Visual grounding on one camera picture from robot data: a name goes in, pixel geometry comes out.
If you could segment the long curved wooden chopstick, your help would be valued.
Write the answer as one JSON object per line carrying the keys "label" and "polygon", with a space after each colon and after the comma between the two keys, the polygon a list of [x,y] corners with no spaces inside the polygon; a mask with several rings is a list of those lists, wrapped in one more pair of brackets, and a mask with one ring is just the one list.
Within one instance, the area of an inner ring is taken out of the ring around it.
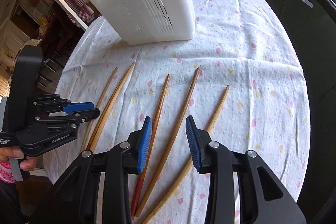
{"label": "long curved wooden chopstick", "polygon": [[186,113],[186,110],[187,110],[187,107],[188,107],[188,104],[189,104],[189,100],[191,99],[191,96],[192,96],[193,91],[194,91],[195,84],[196,84],[198,76],[199,76],[199,71],[200,71],[200,67],[197,67],[197,69],[195,70],[195,73],[194,73],[189,91],[187,93],[186,99],[183,102],[182,109],[181,109],[180,113],[178,114],[178,119],[175,122],[175,126],[173,128],[173,132],[171,133],[170,140],[167,143],[167,146],[166,146],[165,151],[164,151],[164,153],[163,153],[163,155],[160,159],[158,167],[157,167],[157,169],[156,169],[156,171],[153,175],[153,178],[151,179],[151,181],[149,183],[149,186],[148,186],[145,194],[143,195],[143,199],[141,200],[140,204],[135,207],[135,211],[131,211],[131,219],[134,219],[135,217],[140,216],[143,208],[146,205],[147,200],[149,199],[149,197],[151,195],[151,192],[153,191],[153,189],[155,187],[155,184],[157,183],[157,181],[159,179],[159,175],[161,174],[161,172],[163,170],[163,167],[164,167],[164,165],[167,161],[167,158],[170,154],[170,151],[173,147],[173,144],[174,144],[175,139],[177,137],[177,134],[179,132],[180,126],[182,124],[183,117]]}

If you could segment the light wooden chopstick right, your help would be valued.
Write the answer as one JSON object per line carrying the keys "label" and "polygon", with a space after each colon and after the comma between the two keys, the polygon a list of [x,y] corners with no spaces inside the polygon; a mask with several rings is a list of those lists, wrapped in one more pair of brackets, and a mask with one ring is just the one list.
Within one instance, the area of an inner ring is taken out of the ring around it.
{"label": "light wooden chopstick right", "polygon": [[[217,108],[213,114],[213,117],[211,118],[206,131],[208,133],[211,133],[217,119],[219,117],[219,114],[221,113],[221,110],[223,108],[224,102],[227,98],[228,92],[230,90],[230,86],[227,85],[226,88],[224,89],[223,95],[220,99],[219,104],[217,105]],[[173,193],[178,189],[179,185],[183,182],[185,177],[188,175],[190,169],[193,167],[193,161],[191,157],[189,158],[188,162],[186,165],[183,167],[183,170],[179,174],[179,176],[175,179],[173,185],[169,188],[168,192],[165,194],[165,196],[162,198],[162,200],[159,202],[159,204],[153,209],[153,211],[142,221],[142,224],[149,223],[154,216],[161,210],[161,208],[167,203],[167,201],[170,199],[170,197],[173,195]]]}

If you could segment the red-tipped ridged wooden chopstick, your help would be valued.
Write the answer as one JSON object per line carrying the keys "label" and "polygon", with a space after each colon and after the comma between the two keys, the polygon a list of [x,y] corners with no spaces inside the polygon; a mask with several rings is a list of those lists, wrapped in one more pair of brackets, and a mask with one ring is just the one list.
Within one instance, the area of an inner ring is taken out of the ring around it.
{"label": "red-tipped ridged wooden chopstick", "polygon": [[150,155],[151,155],[151,151],[152,151],[152,148],[153,148],[155,135],[156,135],[156,132],[157,132],[158,123],[159,123],[159,119],[160,119],[160,116],[161,116],[161,111],[162,111],[163,103],[164,103],[164,100],[165,100],[166,91],[167,91],[167,87],[168,87],[168,84],[169,84],[169,81],[170,81],[170,77],[171,77],[170,74],[168,74],[166,76],[165,83],[164,83],[164,86],[163,86],[163,89],[162,89],[162,92],[161,92],[161,96],[160,96],[160,99],[159,99],[159,102],[158,102],[157,110],[155,112],[154,121],[152,122],[151,139],[150,139],[150,144],[149,144],[149,149],[148,149],[146,165],[145,165],[145,168],[143,169],[142,173],[138,176],[137,183],[136,183],[136,186],[135,186],[134,195],[133,195],[133,199],[132,199],[132,202],[131,202],[131,207],[130,207],[131,220],[135,219],[135,212],[137,210],[137,206],[138,206],[139,198],[140,198],[140,195],[141,195],[143,183],[145,181],[147,167],[149,165]]}

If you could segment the floral white tablecloth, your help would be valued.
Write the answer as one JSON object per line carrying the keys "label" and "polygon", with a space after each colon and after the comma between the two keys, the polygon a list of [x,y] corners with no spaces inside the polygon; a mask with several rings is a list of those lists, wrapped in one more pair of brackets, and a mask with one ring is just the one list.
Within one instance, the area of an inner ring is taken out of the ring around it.
{"label": "floral white tablecloth", "polygon": [[256,151],[298,199],[309,157],[310,110],[303,70],[284,27],[265,0],[193,4],[195,35],[189,41],[129,46],[105,18],[97,18],[73,50],[56,93],[105,107],[135,61],[96,145],[100,153],[155,116],[170,74],[145,177],[150,182],[200,67],[187,115],[206,129],[229,85],[211,137],[231,151]]}

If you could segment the dark green kitchen cabinets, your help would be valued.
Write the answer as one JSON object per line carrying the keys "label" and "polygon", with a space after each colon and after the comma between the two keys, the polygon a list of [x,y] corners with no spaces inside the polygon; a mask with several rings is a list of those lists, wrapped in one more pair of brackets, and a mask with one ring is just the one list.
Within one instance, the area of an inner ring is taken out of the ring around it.
{"label": "dark green kitchen cabinets", "polygon": [[307,220],[335,212],[335,0],[266,0],[298,54],[307,82],[311,149],[298,204]]}

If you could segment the wooden chopstick bundle middle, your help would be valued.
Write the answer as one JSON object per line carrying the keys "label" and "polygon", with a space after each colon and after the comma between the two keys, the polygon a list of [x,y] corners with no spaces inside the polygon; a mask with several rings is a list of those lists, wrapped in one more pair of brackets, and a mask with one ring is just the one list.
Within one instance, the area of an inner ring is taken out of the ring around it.
{"label": "wooden chopstick bundle middle", "polygon": [[114,104],[116,103],[116,100],[118,98],[118,96],[120,95],[120,92],[122,91],[122,88],[124,86],[124,84],[126,83],[130,73],[132,72],[132,70],[135,67],[135,61],[132,62],[131,66],[126,70],[125,74],[123,75],[123,77],[120,79],[117,87],[115,88],[114,92],[112,93],[108,103],[106,104],[93,132],[92,135],[88,141],[88,144],[86,146],[86,149],[91,150],[92,152],[95,150],[96,145],[100,139],[100,135],[105,127],[105,124],[110,116],[110,113],[112,111],[112,108],[114,106]]}

